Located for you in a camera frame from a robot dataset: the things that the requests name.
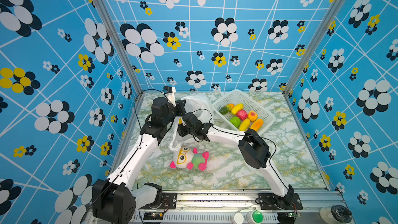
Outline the white plastic mesh basket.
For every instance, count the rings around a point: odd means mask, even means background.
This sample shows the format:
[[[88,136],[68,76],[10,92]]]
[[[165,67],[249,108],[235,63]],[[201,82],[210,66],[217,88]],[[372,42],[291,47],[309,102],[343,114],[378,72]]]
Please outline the white plastic mesh basket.
[[[250,127],[263,134],[275,122],[276,117],[259,102],[240,90],[233,90],[212,104],[215,114],[234,131]]]

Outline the left aluminium corner post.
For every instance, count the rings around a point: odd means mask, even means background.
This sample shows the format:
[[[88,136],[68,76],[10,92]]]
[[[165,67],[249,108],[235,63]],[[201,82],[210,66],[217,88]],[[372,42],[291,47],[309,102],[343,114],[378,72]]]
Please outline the left aluminium corner post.
[[[98,11],[98,14],[103,21],[103,24],[106,27],[106,30],[109,34],[109,37],[111,41],[113,42],[114,48],[117,52],[117,54],[120,57],[121,63],[131,80],[131,83],[133,85],[133,88],[135,89],[137,94],[140,94],[143,92],[142,87],[137,79],[137,77],[134,74],[134,71],[132,69],[132,64],[127,56],[127,53],[122,45],[122,41],[117,33],[116,27],[114,26],[112,22],[112,18],[106,8],[106,2],[104,0],[94,0],[94,4],[96,5],[96,9]]]

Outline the peach fruit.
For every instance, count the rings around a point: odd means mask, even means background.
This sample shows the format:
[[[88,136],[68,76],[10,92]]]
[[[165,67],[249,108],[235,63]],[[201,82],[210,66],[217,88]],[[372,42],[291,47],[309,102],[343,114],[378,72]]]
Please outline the peach fruit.
[[[248,119],[249,119],[251,122],[255,122],[255,121],[258,119],[258,114],[257,114],[255,111],[250,111],[250,112],[248,113]]]

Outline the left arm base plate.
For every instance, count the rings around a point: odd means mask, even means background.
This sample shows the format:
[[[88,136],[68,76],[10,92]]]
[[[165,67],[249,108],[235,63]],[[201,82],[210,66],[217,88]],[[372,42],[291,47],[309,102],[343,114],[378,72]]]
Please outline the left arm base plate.
[[[164,192],[161,196],[161,200],[158,204],[149,206],[151,209],[175,209],[177,203],[177,193]]]

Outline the orange green mango fruit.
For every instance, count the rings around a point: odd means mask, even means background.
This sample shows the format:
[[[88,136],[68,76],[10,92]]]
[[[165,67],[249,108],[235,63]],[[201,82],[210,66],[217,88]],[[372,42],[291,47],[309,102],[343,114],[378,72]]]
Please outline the orange green mango fruit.
[[[227,105],[225,105],[224,107],[222,107],[222,108],[219,110],[219,113],[222,114],[222,115],[225,115],[225,114],[227,114],[227,113],[230,113],[231,110],[234,108],[234,106],[235,106],[235,105],[232,104],[232,103],[227,104]]]

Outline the colourful plush toy with glasses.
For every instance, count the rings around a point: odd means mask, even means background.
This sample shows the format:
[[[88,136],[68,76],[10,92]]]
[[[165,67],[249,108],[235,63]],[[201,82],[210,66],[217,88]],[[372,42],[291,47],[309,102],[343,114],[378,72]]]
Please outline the colourful plush toy with glasses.
[[[197,148],[191,149],[187,146],[181,146],[180,150],[175,151],[170,164],[171,169],[198,169],[205,171],[209,152],[199,153]]]

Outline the pink red fruit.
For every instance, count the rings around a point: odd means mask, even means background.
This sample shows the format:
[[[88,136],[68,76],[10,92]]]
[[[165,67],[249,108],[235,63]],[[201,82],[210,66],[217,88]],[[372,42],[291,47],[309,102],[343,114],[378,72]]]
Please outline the pink red fruit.
[[[241,110],[236,114],[236,117],[239,117],[241,121],[244,121],[248,118],[248,113],[245,110]]]

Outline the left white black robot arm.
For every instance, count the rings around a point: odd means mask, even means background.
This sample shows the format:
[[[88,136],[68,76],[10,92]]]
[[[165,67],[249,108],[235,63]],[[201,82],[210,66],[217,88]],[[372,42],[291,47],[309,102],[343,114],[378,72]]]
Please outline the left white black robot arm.
[[[133,190],[133,184],[144,164],[161,143],[172,124],[187,112],[186,101],[171,101],[166,97],[154,99],[151,115],[141,127],[136,144],[106,180],[97,180],[92,188],[92,215],[112,224],[127,224],[135,211],[157,207],[162,202],[162,187],[146,183]]]

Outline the clear tape roll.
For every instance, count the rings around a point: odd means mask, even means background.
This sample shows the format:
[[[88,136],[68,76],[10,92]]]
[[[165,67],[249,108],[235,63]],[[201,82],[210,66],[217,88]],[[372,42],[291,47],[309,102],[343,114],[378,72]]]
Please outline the clear tape roll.
[[[326,224],[350,224],[352,212],[343,205],[323,207],[319,211],[320,218]]]

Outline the yellow banana fruit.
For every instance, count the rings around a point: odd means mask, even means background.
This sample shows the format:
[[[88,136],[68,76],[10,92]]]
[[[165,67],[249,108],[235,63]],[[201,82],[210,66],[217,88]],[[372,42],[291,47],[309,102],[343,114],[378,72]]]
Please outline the yellow banana fruit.
[[[243,110],[244,105],[243,103],[236,104],[232,109],[231,109],[231,114],[236,115],[239,111]]]
[[[246,131],[250,127],[250,125],[251,125],[251,121],[248,118],[246,118],[239,125],[239,130],[240,131]]]

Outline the white round button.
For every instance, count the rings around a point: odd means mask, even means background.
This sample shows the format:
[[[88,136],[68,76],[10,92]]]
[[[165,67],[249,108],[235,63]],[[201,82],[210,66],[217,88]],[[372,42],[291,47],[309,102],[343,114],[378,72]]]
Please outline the white round button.
[[[234,213],[231,217],[232,224],[243,224],[244,220],[245,219],[241,213]]]

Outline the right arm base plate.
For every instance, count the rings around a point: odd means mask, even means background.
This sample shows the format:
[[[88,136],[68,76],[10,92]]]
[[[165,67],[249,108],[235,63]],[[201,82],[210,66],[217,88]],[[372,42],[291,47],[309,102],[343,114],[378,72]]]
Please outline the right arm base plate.
[[[256,203],[262,210],[302,210],[303,205],[300,196],[294,193],[288,198],[277,196],[273,193],[260,193],[256,198]]]

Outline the translucent white plastic bag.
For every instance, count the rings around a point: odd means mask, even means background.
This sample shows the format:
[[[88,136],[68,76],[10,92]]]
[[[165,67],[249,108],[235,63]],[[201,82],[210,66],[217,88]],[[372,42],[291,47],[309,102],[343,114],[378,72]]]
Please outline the translucent white plastic bag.
[[[214,123],[213,115],[214,110],[211,106],[210,98],[205,93],[192,93],[181,98],[185,100],[185,110],[187,113],[194,113],[198,120],[202,122]],[[176,117],[172,123],[171,134],[172,141],[169,143],[169,149],[171,151],[177,151],[183,143],[192,137],[182,138],[177,132],[178,123],[181,117]]]

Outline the green round button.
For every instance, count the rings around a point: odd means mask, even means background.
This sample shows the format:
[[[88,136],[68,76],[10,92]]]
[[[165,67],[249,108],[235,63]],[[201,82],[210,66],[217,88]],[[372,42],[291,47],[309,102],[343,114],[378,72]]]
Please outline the green round button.
[[[260,211],[253,210],[248,213],[247,220],[250,224],[261,224],[264,221],[264,217]]]

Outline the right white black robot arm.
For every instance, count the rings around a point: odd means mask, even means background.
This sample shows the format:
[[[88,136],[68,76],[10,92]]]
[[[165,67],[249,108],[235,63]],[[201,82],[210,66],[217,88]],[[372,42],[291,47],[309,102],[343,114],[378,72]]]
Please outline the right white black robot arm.
[[[210,122],[201,122],[189,112],[177,121],[179,136],[193,136],[198,141],[219,142],[237,147],[244,161],[252,168],[258,169],[271,187],[277,204],[289,205],[292,202],[294,189],[283,179],[274,167],[272,154],[266,143],[255,130],[232,131],[218,127]]]

